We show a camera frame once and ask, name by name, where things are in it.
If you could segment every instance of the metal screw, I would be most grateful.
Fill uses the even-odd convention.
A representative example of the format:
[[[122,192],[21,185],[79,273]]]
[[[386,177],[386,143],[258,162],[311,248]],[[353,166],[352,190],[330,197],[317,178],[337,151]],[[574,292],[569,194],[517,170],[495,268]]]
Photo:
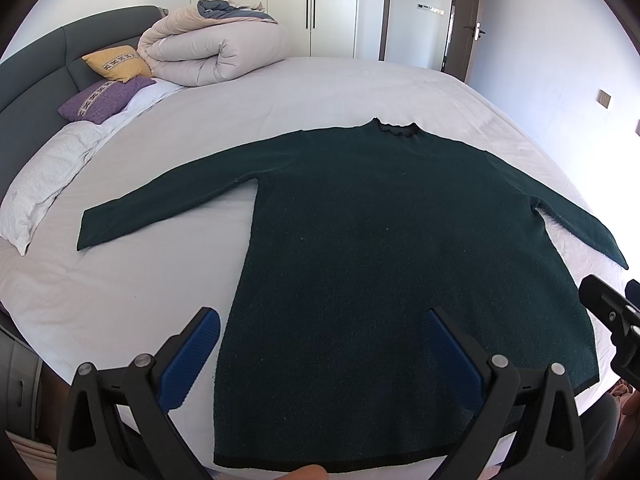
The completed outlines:
[[[91,370],[92,370],[91,363],[82,363],[79,367],[78,367],[78,373],[80,375],[87,375]]]
[[[556,375],[564,375],[564,367],[560,363],[553,363],[551,365],[551,371]]]
[[[509,360],[502,354],[496,354],[491,357],[491,362],[497,368],[506,368],[509,364]]]
[[[133,359],[133,364],[135,364],[138,368],[144,368],[148,366],[151,362],[151,356],[149,354],[140,354],[135,359]]]

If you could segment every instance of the folded comforter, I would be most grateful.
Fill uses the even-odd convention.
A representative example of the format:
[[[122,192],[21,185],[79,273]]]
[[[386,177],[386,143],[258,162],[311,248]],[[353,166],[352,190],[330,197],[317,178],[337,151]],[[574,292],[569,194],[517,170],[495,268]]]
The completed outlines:
[[[200,0],[155,22],[138,53],[155,77],[184,86],[229,81],[285,59],[289,34],[258,7]]]

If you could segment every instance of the yellow pillow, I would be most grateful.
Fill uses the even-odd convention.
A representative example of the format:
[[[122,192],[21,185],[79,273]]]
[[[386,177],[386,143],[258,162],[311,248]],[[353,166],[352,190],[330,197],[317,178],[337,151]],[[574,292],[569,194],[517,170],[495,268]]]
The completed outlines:
[[[137,75],[151,77],[149,65],[132,46],[114,46],[82,56],[94,72],[112,81],[126,83]]]

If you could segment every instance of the finger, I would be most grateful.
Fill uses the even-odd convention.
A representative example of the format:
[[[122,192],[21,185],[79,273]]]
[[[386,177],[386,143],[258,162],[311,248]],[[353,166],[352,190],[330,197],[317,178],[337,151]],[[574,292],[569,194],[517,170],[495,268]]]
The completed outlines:
[[[614,452],[616,460],[622,455],[625,447],[636,433],[636,429],[636,422],[633,417],[624,417],[620,422],[614,444],[611,446],[611,451]]]
[[[640,410],[640,390],[636,390],[622,406],[622,414],[635,415]]]
[[[308,465],[281,477],[281,480],[328,480],[329,475],[319,465]]]
[[[491,478],[496,476],[499,472],[500,472],[499,465],[487,467],[482,471],[482,474],[478,477],[478,480],[490,480]]]

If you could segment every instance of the white bed sheet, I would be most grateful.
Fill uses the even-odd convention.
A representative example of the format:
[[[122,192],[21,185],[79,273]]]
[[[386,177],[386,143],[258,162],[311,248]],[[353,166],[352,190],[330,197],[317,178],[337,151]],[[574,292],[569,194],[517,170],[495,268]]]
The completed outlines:
[[[533,142],[483,97],[450,76],[390,63],[292,58],[237,80],[186,89],[113,137],[60,194],[20,257],[0,239],[0,301],[38,354],[67,381],[76,367],[126,365],[155,352],[203,305],[226,324],[248,247],[256,184],[247,183],[176,218],[78,253],[82,212],[180,164],[299,129],[415,122],[423,130],[488,150],[588,209],[577,189]],[[623,289],[620,266],[545,218],[576,283],[596,274]],[[583,412],[617,380],[614,349],[595,319],[600,383],[577,397]],[[208,359],[182,407],[171,413],[198,459],[212,463]],[[500,462],[508,439],[491,463]],[[424,480],[439,459],[353,472],[349,480]],[[243,470],[246,478],[276,478]]]

